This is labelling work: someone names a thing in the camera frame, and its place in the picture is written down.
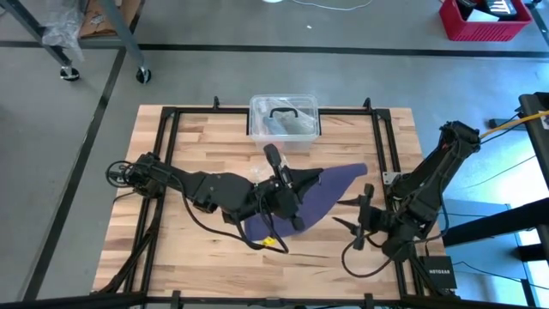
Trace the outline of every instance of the concrete floor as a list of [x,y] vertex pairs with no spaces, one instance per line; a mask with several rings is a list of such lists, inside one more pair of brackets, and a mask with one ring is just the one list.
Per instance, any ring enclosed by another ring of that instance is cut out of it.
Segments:
[[[375,0],[353,12],[259,0],[161,2],[146,2],[136,29],[140,43],[548,49],[534,24],[508,43],[451,42],[441,28],[436,0]],[[42,4],[23,3],[44,19]],[[403,13],[398,13],[399,6],[405,8]],[[10,15],[0,17],[0,40],[6,39],[29,40]],[[67,83],[57,79],[58,66],[44,51],[0,48],[0,165],[6,171],[0,191],[0,233],[8,235],[0,240],[0,302],[20,299],[26,287],[115,55],[116,51],[84,51],[86,61],[76,65],[82,80]],[[314,94],[323,106],[359,106],[369,96],[374,106],[413,109],[427,155],[445,121],[459,119],[483,131],[487,119],[512,116],[520,94],[549,86],[546,60],[217,51],[146,51],[145,57],[154,74],[147,86],[136,82],[132,59],[124,60],[41,298],[89,292],[115,195],[104,180],[104,170],[124,158],[140,104],[209,106],[218,95],[224,105],[241,105],[254,94],[306,93]],[[521,132],[487,143],[466,161],[445,196],[520,204],[528,202],[524,194],[510,190],[520,183],[522,190],[529,190],[529,199],[544,197],[546,188],[535,161],[463,190],[532,153]],[[471,274],[459,275],[458,281],[465,298],[524,304],[524,299],[510,299],[491,288],[495,282],[520,289],[514,282]]]

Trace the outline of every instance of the white cable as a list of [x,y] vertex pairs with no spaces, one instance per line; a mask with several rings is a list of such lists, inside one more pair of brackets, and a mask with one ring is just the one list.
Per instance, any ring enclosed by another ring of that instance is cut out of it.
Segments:
[[298,0],[292,0],[292,1],[295,2],[295,3],[303,4],[303,5],[312,5],[312,6],[316,6],[317,8],[321,8],[321,9],[333,9],[333,10],[340,10],[340,11],[351,11],[351,10],[354,10],[354,9],[360,9],[360,8],[367,7],[367,6],[370,5],[370,3],[372,3],[374,0],[370,0],[370,1],[368,1],[368,3],[360,4],[360,5],[357,5],[357,6],[355,6],[355,7],[348,8],[348,9],[345,9],[345,8],[332,8],[332,7],[329,7],[329,6],[324,6],[324,5],[320,5],[320,4],[316,4],[316,3],[304,3],[304,2],[301,2],[301,1],[298,1]]

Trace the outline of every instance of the cardboard box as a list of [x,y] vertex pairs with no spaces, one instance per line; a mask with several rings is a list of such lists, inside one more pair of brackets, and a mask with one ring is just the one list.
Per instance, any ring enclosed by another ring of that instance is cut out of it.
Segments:
[[[136,16],[141,0],[123,0],[119,9],[127,26]],[[99,0],[89,0],[86,7],[86,17],[80,29],[80,38],[116,35],[112,24],[103,13]]]

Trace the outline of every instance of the purple cloth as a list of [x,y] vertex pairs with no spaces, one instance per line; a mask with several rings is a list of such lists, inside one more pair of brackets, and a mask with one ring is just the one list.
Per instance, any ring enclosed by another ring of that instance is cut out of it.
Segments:
[[[319,222],[345,194],[345,191],[358,176],[366,175],[364,163],[341,167],[330,167],[320,173],[320,183],[313,185],[303,197],[298,215],[303,219],[305,229],[296,231],[289,220],[282,220],[273,215],[274,230],[281,236],[302,233]],[[263,240],[270,235],[268,228],[259,215],[244,221],[244,233],[252,240]]]

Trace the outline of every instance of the wooden table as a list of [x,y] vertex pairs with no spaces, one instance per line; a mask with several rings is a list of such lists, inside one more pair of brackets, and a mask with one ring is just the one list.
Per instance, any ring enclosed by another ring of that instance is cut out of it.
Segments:
[[[161,109],[162,106],[140,107],[127,161],[135,161],[140,154],[153,149]],[[390,111],[401,168],[403,172],[412,171],[422,161],[412,111],[407,108]],[[165,141],[170,127],[168,123]],[[245,135],[245,128],[245,115],[184,114],[172,164],[189,172],[231,172],[257,180],[251,170],[265,167],[266,161],[262,151]],[[343,198],[355,198],[362,193],[365,183],[371,183],[376,188],[372,204],[384,209],[371,119],[354,115],[322,116],[322,132],[309,154],[287,154],[290,167],[335,167],[365,162],[368,174],[357,178]],[[387,144],[383,127],[382,135]],[[164,158],[166,144],[164,142],[161,158]],[[388,148],[385,154],[390,162]],[[120,190],[118,195],[125,192],[128,190]],[[114,204],[95,290],[105,286],[129,256],[141,200],[132,195]],[[148,218],[152,216],[153,206]],[[341,250],[353,236],[331,216],[356,222],[358,211],[358,208],[335,205],[314,227],[286,238],[290,253],[283,255],[252,251],[237,240],[203,231],[191,221],[179,193],[168,190],[148,294],[170,296],[172,290],[181,290],[186,297],[359,300],[364,298],[364,293],[371,293],[377,300],[398,300],[393,264],[365,279],[354,278],[341,267]],[[236,233],[234,226],[222,222],[220,213],[206,215],[195,211],[195,214],[209,227]],[[431,234],[437,233],[439,230],[435,227]],[[373,239],[381,243],[386,234],[378,233]],[[433,255],[444,254],[441,240],[430,242],[429,249]],[[418,250],[423,251],[423,246],[419,245]],[[349,251],[347,264],[356,273],[367,273],[386,259],[380,249],[366,243],[363,251]],[[141,282],[142,264],[143,261],[137,269],[135,288],[139,288],[138,282]],[[412,294],[411,271],[407,262],[404,266],[407,289]]]

